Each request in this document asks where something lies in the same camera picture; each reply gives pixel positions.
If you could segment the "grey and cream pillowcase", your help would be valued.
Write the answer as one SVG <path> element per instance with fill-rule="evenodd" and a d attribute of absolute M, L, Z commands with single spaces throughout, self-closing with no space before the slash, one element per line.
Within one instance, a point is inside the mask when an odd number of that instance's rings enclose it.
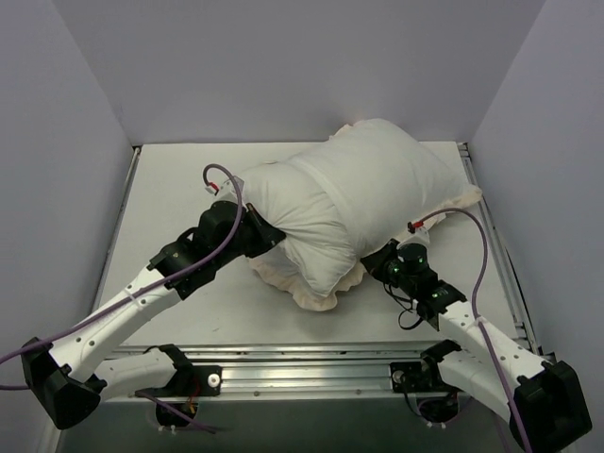
<path fill-rule="evenodd" d="M 286 159 L 310 176 L 339 212 L 361 259 L 391 239 L 404 242 L 408 223 L 445 208 L 469 208 L 481 199 L 479 187 L 400 127 L 382 119 L 343 126 L 331 138 Z"/>

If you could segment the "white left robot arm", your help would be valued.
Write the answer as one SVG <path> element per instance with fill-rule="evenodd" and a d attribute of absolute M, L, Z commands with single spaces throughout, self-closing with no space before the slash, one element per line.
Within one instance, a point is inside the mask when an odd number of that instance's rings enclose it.
<path fill-rule="evenodd" d="M 25 383 L 58 429 L 72 428 L 103 402 L 143 392 L 151 396 L 196 396 L 208 380 L 173 344 L 113 360 L 110 354 L 155 316 L 212 282 L 239 257 L 255 258 L 283 242 L 250 204 L 218 201 L 197 226 L 166 244 L 126 287 L 67 335 L 25 344 Z"/>

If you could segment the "white pillow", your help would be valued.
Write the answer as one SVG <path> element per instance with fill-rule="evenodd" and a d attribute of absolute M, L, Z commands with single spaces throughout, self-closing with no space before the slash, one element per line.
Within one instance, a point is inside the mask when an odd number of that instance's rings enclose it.
<path fill-rule="evenodd" d="M 243 201 L 285 233 L 249 266 L 268 285 L 289 293 L 303 310 L 328 311 L 337 292 L 360 284 L 363 271 L 341 216 L 326 192 L 287 163 L 257 165 L 238 173 Z"/>

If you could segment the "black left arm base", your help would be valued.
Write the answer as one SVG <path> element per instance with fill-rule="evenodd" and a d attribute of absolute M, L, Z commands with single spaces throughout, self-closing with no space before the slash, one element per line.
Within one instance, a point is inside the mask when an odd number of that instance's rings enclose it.
<path fill-rule="evenodd" d="M 223 368 L 216 364 L 195 364 L 174 344 L 147 347 L 144 355 L 153 353 L 167 358 L 175 372 L 161 387 L 147 387 L 135 393 L 155 403 L 155 420 L 159 428 L 172 432 L 181 429 L 199 429 L 214 433 L 218 428 L 193 423 L 197 415 L 199 397 L 218 396 L 221 393 Z"/>

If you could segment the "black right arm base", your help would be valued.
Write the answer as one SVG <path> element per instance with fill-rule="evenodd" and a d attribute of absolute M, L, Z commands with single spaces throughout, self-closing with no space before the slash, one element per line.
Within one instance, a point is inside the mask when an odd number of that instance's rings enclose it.
<path fill-rule="evenodd" d="M 416 361 L 389 364 L 393 392 L 402 394 L 411 414 L 429 428 L 445 429 L 465 409 L 459 399 L 461 390 L 445 383 L 438 369 L 453 352 L 461 352 L 461 347 L 444 340 L 423 351 Z"/>

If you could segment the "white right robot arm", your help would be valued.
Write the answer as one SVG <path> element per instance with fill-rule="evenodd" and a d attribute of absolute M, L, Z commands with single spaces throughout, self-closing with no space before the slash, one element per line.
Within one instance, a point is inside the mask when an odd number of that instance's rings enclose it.
<path fill-rule="evenodd" d="M 592 430 L 576 371 L 530 352 L 475 313 L 429 267 L 424 245 L 391 240 L 361 263 L 375 280 L 408 296 L 419 318 L 442 335 L 421 354 L 425 386 L 467 393 L 507 421 L 527 452 L 559 452 Z"/>

